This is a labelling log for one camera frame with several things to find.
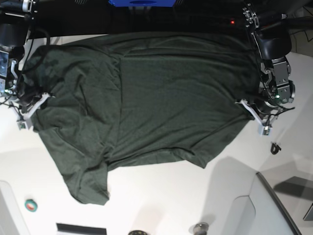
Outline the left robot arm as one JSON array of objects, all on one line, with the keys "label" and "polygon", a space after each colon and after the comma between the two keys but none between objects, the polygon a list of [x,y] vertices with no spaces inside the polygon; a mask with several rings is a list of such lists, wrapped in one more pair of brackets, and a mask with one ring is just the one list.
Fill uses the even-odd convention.
[{"label": "left robot arm", "polygon": [[243,105],[266,133],[273,122],[284,112],[284,105],[295,97],[294,82],[289,79],[291,66],[286,55],[291,51],[291,38],[286,24],[292,6],[282,0],[269,2],[243,2],[246,32],[256,47],[256,61],[260,63],[258,93],[242,99]]}]

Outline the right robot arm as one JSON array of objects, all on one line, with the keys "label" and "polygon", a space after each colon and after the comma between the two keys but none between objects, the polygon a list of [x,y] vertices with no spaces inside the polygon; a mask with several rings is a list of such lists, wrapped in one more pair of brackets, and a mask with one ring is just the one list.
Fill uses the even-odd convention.
[{"label": "right robot arm", "polygon": [[27,73],[35,70],[44,60],[43,53],[38,62],[30,68],[19,69],[20,62],[26,63],[30,52],[25,52],[28,39],[34,40],[36,32],[46,38],[45,50],[50,46],[49,33],[36,26],[38,0],[2,0],[0,2],[0,95],[4,98],[1,105],[14,109],[18,122],[31,119],[50,94],[26,82]]}]

